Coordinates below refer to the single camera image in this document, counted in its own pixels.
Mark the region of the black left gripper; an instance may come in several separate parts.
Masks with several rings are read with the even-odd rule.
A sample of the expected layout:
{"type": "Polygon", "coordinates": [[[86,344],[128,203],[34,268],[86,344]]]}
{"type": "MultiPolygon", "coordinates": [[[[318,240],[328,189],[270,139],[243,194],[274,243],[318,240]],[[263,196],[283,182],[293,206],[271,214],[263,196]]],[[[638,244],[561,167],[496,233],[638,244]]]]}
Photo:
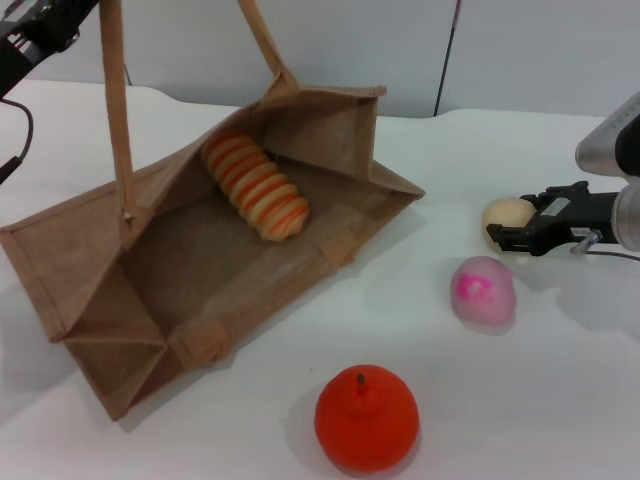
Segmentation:
{"type": "Polygon", "coordinates": [[[13,1],[1,18],[1,97],[79,38],[97,0],[13,1]]]}

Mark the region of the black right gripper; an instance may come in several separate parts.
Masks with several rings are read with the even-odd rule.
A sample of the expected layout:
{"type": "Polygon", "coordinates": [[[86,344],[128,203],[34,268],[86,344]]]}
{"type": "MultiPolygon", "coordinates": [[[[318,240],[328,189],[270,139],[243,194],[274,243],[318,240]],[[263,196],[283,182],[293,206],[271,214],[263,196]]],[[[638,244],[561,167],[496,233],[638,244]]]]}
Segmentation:
{"type": "Polygon", "coordinates": [[[538,195],[524,194],[536,212],[529,227],[489,224],[490,239],[504,252],[543,256],[558,246],[578,243],[591,231],[601,233],[600,243],[617,244],[612,227],[616,192],[591,193],[587,182],[548,187],[538,195]]]}

